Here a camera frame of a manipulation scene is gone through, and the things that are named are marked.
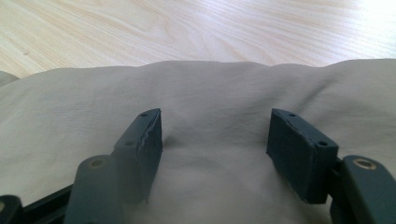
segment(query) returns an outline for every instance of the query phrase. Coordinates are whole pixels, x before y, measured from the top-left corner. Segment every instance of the wood grain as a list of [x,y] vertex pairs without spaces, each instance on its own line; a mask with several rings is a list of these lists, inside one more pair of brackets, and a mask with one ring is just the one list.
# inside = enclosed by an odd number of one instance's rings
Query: wood grain
[[0,70],[167,60],[323,66],[396,58],[396,3],[350,1],[2,1]]

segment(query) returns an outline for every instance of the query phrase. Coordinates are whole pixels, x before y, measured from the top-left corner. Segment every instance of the wrinkled cloth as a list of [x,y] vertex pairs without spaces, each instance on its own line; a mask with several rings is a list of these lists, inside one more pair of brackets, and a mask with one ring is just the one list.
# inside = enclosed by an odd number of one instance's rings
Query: wrinkled cloth
[[272,108],[306,119],[396,176],[396,60],[326,67],[163,62],[62,68],[0,87],[0,194],[24,205],[73,183],[110,154],[134,118],[163,117],[163,156],[134,223],[331,223],[303,203],[265,153]]

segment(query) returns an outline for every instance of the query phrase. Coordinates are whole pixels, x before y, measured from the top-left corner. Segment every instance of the wooden surface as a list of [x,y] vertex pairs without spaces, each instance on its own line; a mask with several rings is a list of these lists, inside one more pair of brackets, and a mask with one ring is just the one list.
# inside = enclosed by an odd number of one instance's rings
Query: wooden surface
[[0,70],[396,58],[396,1],[1,1]]

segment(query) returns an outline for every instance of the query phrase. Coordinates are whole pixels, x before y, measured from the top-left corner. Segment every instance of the beige fabric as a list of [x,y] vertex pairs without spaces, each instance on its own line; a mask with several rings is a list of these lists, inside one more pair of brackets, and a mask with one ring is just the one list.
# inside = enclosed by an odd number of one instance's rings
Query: beige fabric
[[265,154],[271,108],[292,111],[396,176],[396,60],[297,64],[164,62],[56,69],[0,88],[0,194],[24,204],[109,154],[141,112],[163,111],[163,157],[135,223],[330,223]]

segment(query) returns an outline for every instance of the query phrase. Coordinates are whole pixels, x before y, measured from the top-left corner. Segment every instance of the wooden table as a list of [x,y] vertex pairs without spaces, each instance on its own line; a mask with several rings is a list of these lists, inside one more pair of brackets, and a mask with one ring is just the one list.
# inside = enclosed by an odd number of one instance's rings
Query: wooden table
[[396,57],[396,2],[1,1],[0,70]]

